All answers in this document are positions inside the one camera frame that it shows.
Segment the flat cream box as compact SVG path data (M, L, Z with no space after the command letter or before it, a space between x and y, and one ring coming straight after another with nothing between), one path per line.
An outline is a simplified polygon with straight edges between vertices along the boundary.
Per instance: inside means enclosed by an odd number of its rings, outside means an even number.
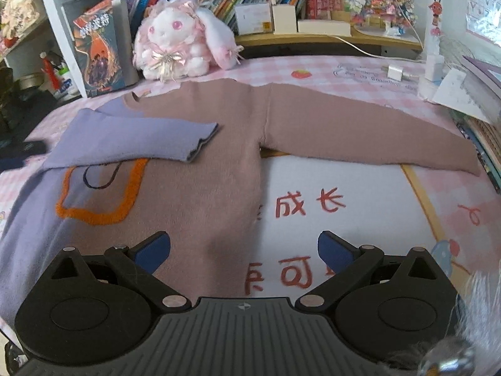
M297 21L297 31L302 34L350 37L351 25L344 21L329 19L300 19Z

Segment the Harry Potter book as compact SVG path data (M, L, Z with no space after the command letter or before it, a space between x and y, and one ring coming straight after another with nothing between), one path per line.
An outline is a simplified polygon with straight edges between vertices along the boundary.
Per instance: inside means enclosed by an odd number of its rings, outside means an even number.
M122 90L138 82L126 0L103 0L74 19L73 37L87 96Z

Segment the alphabet wall poster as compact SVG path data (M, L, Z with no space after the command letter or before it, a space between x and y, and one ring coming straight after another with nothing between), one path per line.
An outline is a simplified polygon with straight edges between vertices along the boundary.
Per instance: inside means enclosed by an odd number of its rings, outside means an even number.
M500 0L466 0L466 30L500 46Z

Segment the pink white bunny plush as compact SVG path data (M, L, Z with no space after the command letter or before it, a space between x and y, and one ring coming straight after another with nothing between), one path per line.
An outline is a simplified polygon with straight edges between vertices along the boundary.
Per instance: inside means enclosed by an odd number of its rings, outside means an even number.
M243 50L199 0L159 0L138 28L132 64L145 79L166 82L203 76L212 66L231 70Z

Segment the white box on shelf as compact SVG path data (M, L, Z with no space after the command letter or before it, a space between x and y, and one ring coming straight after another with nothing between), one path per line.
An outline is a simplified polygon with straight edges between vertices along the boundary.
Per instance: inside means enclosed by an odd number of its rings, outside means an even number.
M273 31L272 10L269 3L239 4L234 12L239 36Z

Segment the cream box on shelf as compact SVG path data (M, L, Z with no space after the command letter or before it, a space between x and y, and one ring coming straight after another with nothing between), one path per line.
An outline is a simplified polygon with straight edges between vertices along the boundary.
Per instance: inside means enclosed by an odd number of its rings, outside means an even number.
M297 32L296 7L289 4L272 6L275 35L292 35Z

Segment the pink checkered desk mat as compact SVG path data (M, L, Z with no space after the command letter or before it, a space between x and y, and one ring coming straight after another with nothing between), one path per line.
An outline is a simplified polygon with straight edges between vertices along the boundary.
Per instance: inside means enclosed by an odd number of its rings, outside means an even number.
M362 57L246 60L234 69L202 77L141 81L125 91L77 100L53 111L34 133L47 138L52 151L80 110L97 110L128 92L153 97L185 81L232 79L251 86L294 85L378 104L464 138L444 107L420 100L412 83L388 82L381 66L380 60ZM1 239L20 190L49 154L2 174ZM318 256L318 236L323 231L355 246L373 244L389 255L425 248L458 291L464 290L473 273L498 273L500 197L480 162L481 171L474 175L419 165L300 157L265 148L260 157L261 202L250 231L253 249L243 290L220 298L296 299L322 284L331 274Z

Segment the purple and brown sweater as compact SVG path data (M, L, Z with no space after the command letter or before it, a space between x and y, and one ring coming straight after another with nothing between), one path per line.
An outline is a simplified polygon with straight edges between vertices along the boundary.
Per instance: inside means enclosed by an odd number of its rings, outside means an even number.
M165 231L158 278L189 298L243 290L261 202L261 149L479 174L471 142L378 104L271 83L185 81L80 110L25 182L1 239L1 317L67 246L96 255Z

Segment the white charger plug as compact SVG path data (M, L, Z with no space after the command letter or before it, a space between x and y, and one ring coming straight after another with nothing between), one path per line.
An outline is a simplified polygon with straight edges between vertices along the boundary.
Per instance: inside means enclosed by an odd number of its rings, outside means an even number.
M402 81L403 69L398 65L388 65L387 77L394 81Z

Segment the colourful paper flower ornament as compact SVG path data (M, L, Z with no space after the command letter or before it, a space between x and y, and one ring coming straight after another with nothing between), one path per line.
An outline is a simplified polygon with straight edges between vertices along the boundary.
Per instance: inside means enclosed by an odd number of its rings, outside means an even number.
M402 36L415 26L414 0L343 0L350 22L358 27L379 26L387 35Z

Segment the stack of books right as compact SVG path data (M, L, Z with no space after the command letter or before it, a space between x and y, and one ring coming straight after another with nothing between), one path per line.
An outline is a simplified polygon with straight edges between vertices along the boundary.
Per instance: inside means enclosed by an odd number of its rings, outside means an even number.
M461 87L485 121L456 111L456 126L476 146L479 161L500 194L500 67L466 55L460 64L465 73Z

